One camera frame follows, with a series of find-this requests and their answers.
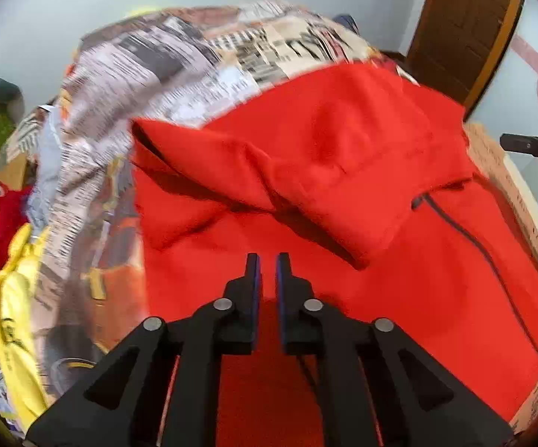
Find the hoodie zipper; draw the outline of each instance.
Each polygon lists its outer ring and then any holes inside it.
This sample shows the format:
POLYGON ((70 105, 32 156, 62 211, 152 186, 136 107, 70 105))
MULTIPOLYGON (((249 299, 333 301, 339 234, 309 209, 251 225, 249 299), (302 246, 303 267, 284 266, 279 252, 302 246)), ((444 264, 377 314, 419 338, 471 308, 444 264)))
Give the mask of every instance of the hoodie zipper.
POLYGON ((501 288, 503 289, 503 292, 505 293, 505 296, 507 297, 507 300, 509 301, 509 304, 511 305, 511 310, 513 311, 513 315, 515 316, 515 319, 521 326, 523 333, 527 336, 530 344, 532 345, 532 348, 534 348, 534 350, 538 354, 538 347, 536 346, 536 343, 534 342, 532 335, 529 333, 528 328, 526 327, 526 324, 523 321, 523 318, 519 313, 519 310, 517 309, 515 303, 513 302, 513 299, 511 298, 511 295, 509 294, 509 290, 507 289, 507 285, 505 284, 503 278, 501 277, 501 273, 497 269, 497 266, 494 264, 493 258, 491 257, 490 253, 488 253, 484 245, 482 245, 482 243, 480 243, 476 237, 474 237, 470 232, 468 232, 464 227, 462 227, 458 222, 456 222, 450 215, 444 212, 444 210, 441 209, 440 206, 438 206, 437 202, 435 202, 433 198, 431 197, 431 195, 429 194, 424 194, 424 195, 421 195, 420 197, 414 198, 414 200, 412 200, 412 203, 411 203, 412 210, 417 209, 417 207, 420 206, 420 203, 422 201, 425 201, 426 203, 428 203, 428 206, 431 207, 431 209, 438 216, 440 216, 441 219, 443 219, 445 222, 451 225, 456 231, 458 231, 465 238, 467 238, 479 250, 479 252, 484 257, 484 260, 491 267, 493 274, 497 278, 499 284, 501 285, 501 288))

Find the red hoodie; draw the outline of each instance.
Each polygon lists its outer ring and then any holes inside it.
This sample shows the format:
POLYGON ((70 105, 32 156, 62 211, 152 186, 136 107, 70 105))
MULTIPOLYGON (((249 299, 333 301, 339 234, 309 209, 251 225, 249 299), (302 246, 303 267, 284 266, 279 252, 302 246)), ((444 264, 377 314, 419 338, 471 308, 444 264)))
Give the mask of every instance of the red hoodie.
POLYGON ((387 317, 509 421, 538 380, 538 271, 466 154, 463 109, 370 64, 298 77, 202 130, 136 120, 151 312, 190 316, 261 256, 258 351, 222 363, 221 446, 322 445, 282 355, 275 261, 362 321, 387 317))

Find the door frame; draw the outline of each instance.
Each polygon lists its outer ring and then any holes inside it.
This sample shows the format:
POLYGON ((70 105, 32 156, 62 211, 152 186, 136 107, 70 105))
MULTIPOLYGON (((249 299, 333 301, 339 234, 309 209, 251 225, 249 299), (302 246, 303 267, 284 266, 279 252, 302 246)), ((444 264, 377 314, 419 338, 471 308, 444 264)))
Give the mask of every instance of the door frame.
MULTIPOLYGON (((499 29, 497 38, 495 39, 493 46, 491 47, 491 51, 489 52, 488 57, 484 62, 484 65, 482 66, 482 70, 474 81, 474 85, 470 89, 468 96, 466 97, 464 102, 461 103, 466 108, 465 119, 470 116, 470 114, 474 110, 474 107, 476 107, 476 104, 478 103, 480 98, 482 98, 482 95, 484 94, 489 83, 493 79, 494 73, 497 71, 500 62, 503 59, 507 48, 509 47, 511 37, 513 36, 513 32, 515 31, 515 27, 517 26, 519 20, 519 16, 521 15, 523 1, 524 0, 509 0, 507 12, 505 13, 505 17, 503 18, 503 22, 501 23, 501 28, 499 29)), ((408 56, 406 58, 406 62, 408 63, 410 69, 412 66, 412 60, 416 56, 417 50, 420 47, 420 42, 426 30, 425 16, 430 12, 433 3, 434 0, 425 0, 424 6, 422 7, 420 20, 418 22, 418 26, 416 27, 416 32, 414 33, 414 38, 412 40, 410 50, 408 51, 408 56)))

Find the yellow cloth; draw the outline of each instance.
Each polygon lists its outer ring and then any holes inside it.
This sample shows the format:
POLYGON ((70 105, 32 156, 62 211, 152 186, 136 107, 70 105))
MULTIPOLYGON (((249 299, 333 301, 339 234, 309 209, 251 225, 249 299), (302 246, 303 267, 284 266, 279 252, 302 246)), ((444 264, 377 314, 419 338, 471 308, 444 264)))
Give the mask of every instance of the yellow cloth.
POLYGON ((142 6, 128 12, 126 18, 134 18, 135 16, 146 15, 147 13, 158 12, 159 10, 160 8, 156 8, 153 6, 142 6))
POLYGON ((23 225, 11 240, 9 259, 0 270, 0 368, 25 432, 47 408, 30 326, 30 300, 47 233, 46 228, 30 244, 31 225, 23 225))

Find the patterned blanket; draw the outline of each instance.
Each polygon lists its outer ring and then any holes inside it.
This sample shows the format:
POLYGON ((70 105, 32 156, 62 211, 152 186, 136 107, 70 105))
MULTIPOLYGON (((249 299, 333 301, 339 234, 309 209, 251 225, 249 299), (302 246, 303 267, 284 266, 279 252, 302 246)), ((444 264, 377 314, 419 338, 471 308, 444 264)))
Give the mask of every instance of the patterned blanket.
POLYGON ((50 401, 148 315, 131 117, 201 128, 288 79, 346 61, 398 71, 354 32, 281 1, 166 9, 82 40, 58 98, 60 179, 32 299, 50 401))

